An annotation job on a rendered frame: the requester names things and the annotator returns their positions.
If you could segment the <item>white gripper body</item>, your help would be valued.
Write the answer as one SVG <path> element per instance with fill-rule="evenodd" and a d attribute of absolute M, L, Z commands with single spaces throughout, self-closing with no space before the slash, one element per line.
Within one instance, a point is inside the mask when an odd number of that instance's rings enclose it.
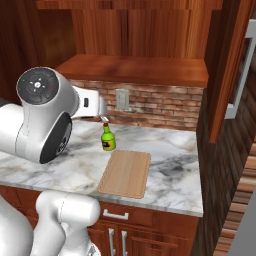
<path fill-rule="evenodd" d="M 99 96 L 99 111 L 98 114 L 100 116 L 106 116 L 107 115 L 107 103 L 103 96 Z"/>

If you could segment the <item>green bottle with red cap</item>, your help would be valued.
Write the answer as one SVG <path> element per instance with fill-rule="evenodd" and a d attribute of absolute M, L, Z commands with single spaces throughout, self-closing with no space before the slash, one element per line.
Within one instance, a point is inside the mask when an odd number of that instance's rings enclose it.
<path fill-rule="evenodd" d="M 112 151 L 116 148 L 115 135 L 110 131 L 107 123 L 103 124 L 103 134 L 101 136 L 102 147 L 105 151 Z"/>

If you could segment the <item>wooden upper cabinet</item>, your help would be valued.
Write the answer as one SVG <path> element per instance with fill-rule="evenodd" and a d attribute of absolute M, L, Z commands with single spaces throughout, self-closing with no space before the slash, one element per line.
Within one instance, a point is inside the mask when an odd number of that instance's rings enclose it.
<path fill-rule="evenodd" d="M 212 13 L 223 0 L 36 0 L 74 43 L 53 58 L 70 79 L 206 87 Z"/>

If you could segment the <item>wooden cutting board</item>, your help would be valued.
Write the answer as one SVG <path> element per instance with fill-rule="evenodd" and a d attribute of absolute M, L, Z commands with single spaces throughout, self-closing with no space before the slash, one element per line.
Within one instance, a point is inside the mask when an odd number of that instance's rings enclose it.
<path fill-rule="evenodd" d="M 106 165 L 97 190 L 115 196 L 144 197 L 151 154 L 114 150 Z"/>

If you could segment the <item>wooden base cabinet door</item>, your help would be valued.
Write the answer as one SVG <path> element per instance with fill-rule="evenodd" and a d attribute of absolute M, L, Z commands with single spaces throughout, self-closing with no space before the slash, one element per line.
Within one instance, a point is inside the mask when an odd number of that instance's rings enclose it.
<path fill-rule="evenodd" d="M 102 256 L 110 255 L 110 243 L 109 243 L 109 228 L 114 229 L 114 248 L 116 250 L 115 256 L 120 256 L 119 241 L 118 241 L 118 229 L 115 224 L 105 223 L 104 221 L 98 221 L 96 224 L 88 228 L 91 241 L 98 247 Z"/>
<path fill-rule="evenodd" d="M 192 241 L 175 236 L 165 236 L 152 232 L 144 232 L 131 228 L 120 229 L 127 231 L 126 246 L 128 256 L 190 256 Z"/>

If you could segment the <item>wooden upper cabinet door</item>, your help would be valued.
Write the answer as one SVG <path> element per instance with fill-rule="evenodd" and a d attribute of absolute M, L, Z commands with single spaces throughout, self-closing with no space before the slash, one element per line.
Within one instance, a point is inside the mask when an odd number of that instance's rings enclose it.
<path fill-rule="evenodd" d="M 222 0 L 213 10 L 205 52 L 208 141 L 218 139 L 242 58 L 249 19 L 255 0 Z"/>

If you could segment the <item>wooden drawer front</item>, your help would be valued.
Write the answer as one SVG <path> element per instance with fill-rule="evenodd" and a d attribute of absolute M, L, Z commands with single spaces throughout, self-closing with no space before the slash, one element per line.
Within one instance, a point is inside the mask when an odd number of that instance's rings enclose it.
<path fill-rule="evenodd" d="M 199 218 L 184 214 L 170 213 L 166 211 L 152 210 L 147 208 L 133 207 L 109 202 L 100 202 L 100 218 L 105 221 L 121 223 L 140 229 L 153 230 L 165 235 L 174 235 L 185 239 L 193 239 Z M 103 216 L 103 210 L 110 213 L 123 215 L 129 213 L 128 220 L 120 220 Z"/>

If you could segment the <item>silver framed appliance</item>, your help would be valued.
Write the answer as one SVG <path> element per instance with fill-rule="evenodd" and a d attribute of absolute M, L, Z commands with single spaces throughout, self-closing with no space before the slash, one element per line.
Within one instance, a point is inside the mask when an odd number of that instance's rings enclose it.
<path fill-rule="evenodd" d="M 249 67 L 253 58 L 254 49 L 256 47 L 256 19 L 250 19 L 247 27 L 245 39 L 248 41 L 248 47 L 245 50 L 245 56 L 242 64 L 239 65 L 238 72 L 240 77 L 238 79 L 237 88 L 235 90 L 234 101 L 229 103 L 226 110 L 226 119 L 234 119 L 237 114 L 242 92 L 245 86 Z"/>

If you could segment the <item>grey wall outlet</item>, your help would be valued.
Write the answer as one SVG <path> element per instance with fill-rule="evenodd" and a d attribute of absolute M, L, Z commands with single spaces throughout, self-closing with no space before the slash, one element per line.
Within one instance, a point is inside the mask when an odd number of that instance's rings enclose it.
<path fill-rule="evenodd" d="M 118 110 L 129 109 L 129 91 L 127 89 L 116 90 L 116 107 Z"/>

